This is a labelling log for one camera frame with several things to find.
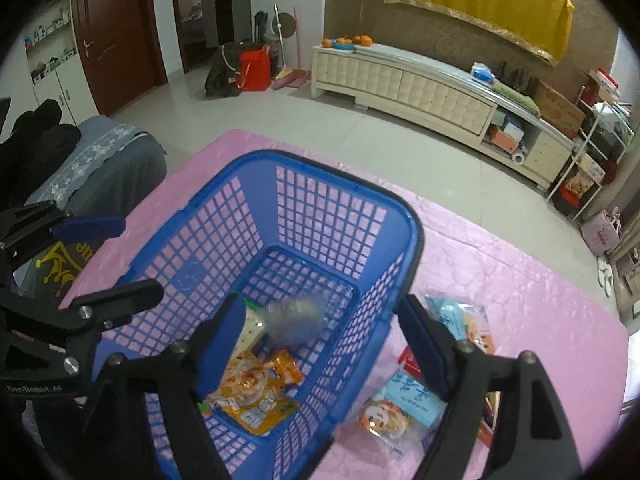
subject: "doorway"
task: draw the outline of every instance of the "doorway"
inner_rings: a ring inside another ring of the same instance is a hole
[[[250,0],[174,0],[174,17],[185,72],[221,44],[252,36]]]
[[[101,114],[166,83],[152,0],[71,0],[71,6],[80,59]]]

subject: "wallpaper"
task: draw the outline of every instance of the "wallpaper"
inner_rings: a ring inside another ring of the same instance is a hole
[[[589,68],[609,70],[618,25],[598,0],[571,0],[575,6],[569,47],[555,68],[482,28],[449,16],[383,0],[326,0],[326,37],[369,34],[379,43],[418,52],[469,70],[476,61],[511,70],[523,67],[574,99]]]

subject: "tile floor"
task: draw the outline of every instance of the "tile floor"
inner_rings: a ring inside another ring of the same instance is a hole
[[[299,90],[204,99],[207,69],[174,73],[114,118],[152,133],[169,171],[232,128],[248,130],[353,164],[481,225],[544,263],[616,314],[598,286],[595,258],[580,233],[533,183],[473,150],[411,124],[353,107],[346,96]]]

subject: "screw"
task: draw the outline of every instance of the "screw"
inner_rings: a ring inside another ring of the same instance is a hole
[[[189,349],[189,345],[184,339],[178,339],[173,343],[171,343],[169,348],[171,349],[171,352],[173,352],[174,354],[180,355],[180,354],[187,353],[187,350]]]
[[[476,346],[471,341],[469,341],[469,339],[463,339],[462,341],[458,341],[456,343],[456,348],[463,354],[471,354],[473,353]]]
[[[518,359],[522,359],[526,364],[532,365],[538,360],[538,356],[531,350],[525,350],[518,356]]]
[[[65,372],[69,375],[77,374],[80,371],[80,363],[75,357],[65,357]]]
[[[88,305],[81,306],[78,312],[82,319],[89,319],[94,314],[93,309]]]
[[[127,357],[122,352],[116,352],[107,357],[107,363],[111,366],[121,365],[126,360]]]

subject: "pink table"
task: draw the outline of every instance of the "pink table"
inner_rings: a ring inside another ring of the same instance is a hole
[[[129,215],[120,238],[97,251],[63,307],[78,295],[113,286],[157,229],[219,170],[238,156],[263,149],[335,166],[407,200],[425,235],[412,292],[419,298],[448,296],[486,306],[497,352],[516,356],[532,349],[540,356],[564,406],[582,464],[596,456],[616,429],[625,389],[627,338],[620,322],[575,285],[481,227],[392,183],[284,142],[231,130],[194,155]],[[395,322],[358,402],[392,375],[404,345]],[[314,478],[409,479],[421,457],[416,447],[395,458],[375,437],[345,425],[336,431],[336,443]],[[465,478],[480,476],[485,458],[486,449],[476,444]]]

